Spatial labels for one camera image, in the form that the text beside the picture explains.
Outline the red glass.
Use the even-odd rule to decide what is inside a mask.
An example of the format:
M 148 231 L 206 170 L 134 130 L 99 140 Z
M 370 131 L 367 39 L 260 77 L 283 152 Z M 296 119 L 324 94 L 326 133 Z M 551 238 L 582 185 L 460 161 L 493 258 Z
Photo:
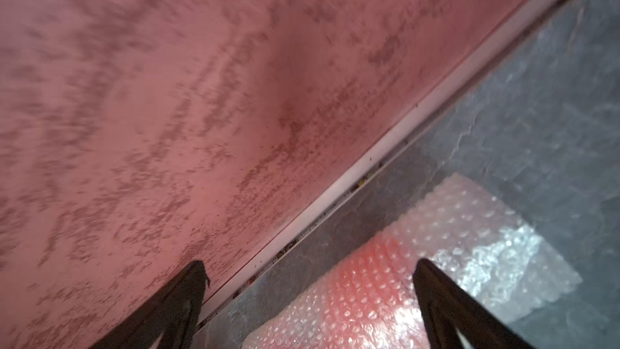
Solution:
M 413 285 L 420 259 L 506 324 L 582 281 L 514 210 L 454 174 L 252 331 L 243 347 L 426 348 Z

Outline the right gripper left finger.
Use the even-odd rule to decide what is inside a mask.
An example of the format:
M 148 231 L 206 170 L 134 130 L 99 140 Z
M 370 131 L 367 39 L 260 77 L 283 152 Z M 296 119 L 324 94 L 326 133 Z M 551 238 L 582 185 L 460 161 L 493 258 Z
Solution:
M 93 348 L 189 348 L 210 285 L 200 260 L 188 263 Z

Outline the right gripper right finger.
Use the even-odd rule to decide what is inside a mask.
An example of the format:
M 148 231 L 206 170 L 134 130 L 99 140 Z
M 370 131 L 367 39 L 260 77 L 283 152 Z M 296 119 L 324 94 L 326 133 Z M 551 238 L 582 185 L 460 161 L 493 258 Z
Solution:
M 462 348 L 462 338 L 473 348 L 531 347 L 431 260 L 417 262 L 413 285 L 430 347 Z

